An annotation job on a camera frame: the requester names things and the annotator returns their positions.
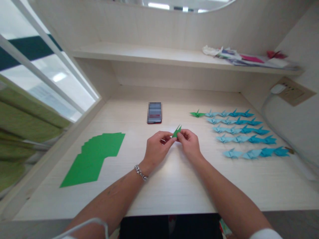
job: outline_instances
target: white sleeve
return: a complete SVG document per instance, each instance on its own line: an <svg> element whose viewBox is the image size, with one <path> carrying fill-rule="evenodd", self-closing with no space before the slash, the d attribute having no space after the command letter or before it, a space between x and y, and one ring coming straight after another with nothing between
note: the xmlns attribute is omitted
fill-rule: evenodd
<svg viewBox="0 0 319 239"><path fill-rule="evenodd" d="M249 239L282 239L273 229L266 228L255 232Z"/></svg>

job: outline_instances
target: ceiling light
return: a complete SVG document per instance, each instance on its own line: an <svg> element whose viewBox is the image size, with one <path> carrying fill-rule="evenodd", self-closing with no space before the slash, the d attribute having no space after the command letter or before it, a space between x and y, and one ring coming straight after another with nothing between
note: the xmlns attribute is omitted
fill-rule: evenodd
<svg viewBox="0 0 319 239"><path fill-rule="evenodd" d="M169 5L160 3L149 3L149 7L169 10Z"/></svg>
<svg viewBox="0 0 319 239"><path fill-rule="evenodd" d="M201 12L208 12L208 10L206 10L206 9L199 9L199 10L198 10L198 13L201 13Z"/></svg>
<svg viewBox="0 0 319 239"><path fill-rule="evenodd" d="M63 72L60 72L60 73L56 74L56 75L52 78L52 80L53 80L54 82L58 82L58 81L60 81L60 80L63 80L65 77L66 77L66 74L64 74Z"/></svg>

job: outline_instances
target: hand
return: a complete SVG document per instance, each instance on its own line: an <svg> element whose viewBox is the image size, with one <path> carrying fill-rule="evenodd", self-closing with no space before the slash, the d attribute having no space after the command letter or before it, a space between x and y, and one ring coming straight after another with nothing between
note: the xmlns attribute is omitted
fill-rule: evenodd
<svg viewBox="0 0 319 239"><path fill-rule="evenodd" d="M199 149L198 137L189 129L182 129L177 133L178 141L183 145L183 151L187 158L192 161L203 157Z"/></svg>
<svg viewBox="0 0 319 239"><path fill-rule="evenodd" d="M171 138L173 134L166 131L158 131L147 140L146 152L143 161L139 164L142 173L149 176L150 173L163 161L168 150L177 138Z"/></svg>

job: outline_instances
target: white desk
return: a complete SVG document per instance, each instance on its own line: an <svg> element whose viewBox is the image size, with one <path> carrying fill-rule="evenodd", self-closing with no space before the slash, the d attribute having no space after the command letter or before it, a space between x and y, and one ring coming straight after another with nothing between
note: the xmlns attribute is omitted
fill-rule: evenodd
<svg viewBox="0 0 319 239"><path fill-rule="evenodd" d="M146 124L148 102L162 102L162 124ZM233 147L246 152L267 147L249 142L223 144L205 117L195 118L189 112L243 112L256 110L239 93L178 90L121 86L81 133L33 193L15 220L73 218L95 196L133 169L144 156L146 140L159 130L173 132L179 124L195 132L206 159L224 176L245 192L263 211L319 209L319 193L291 160L271 157L259 160L232 160L222 152ZM102 133L125 133L117 157L106 158L98 181L59 188L80 147ZM278 138L277 145L282 146ZM164 163L145 183L127 215L155 215L216 212L204 187L175 143Z"/></svg>

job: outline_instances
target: green paper crane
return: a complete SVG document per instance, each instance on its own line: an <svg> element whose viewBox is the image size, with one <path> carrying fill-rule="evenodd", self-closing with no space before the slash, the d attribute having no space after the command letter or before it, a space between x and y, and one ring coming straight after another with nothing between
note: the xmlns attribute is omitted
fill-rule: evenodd
<svg viewBox="0 0 319 239"><path fill-rule="evenodd" d="M205 115L205 113L198 113L198 112L199 112L199 109L197 112L191 112L191 114L194 115L196 118L199 118Z"/></svg>
<svg viewBox="0 0 319 239"><path fill-rule="evenodd" d="M182 126L177 126L177 129L174 131L172 138L177 138L177 133L180 132L181 129L182 129Z"/></svg>

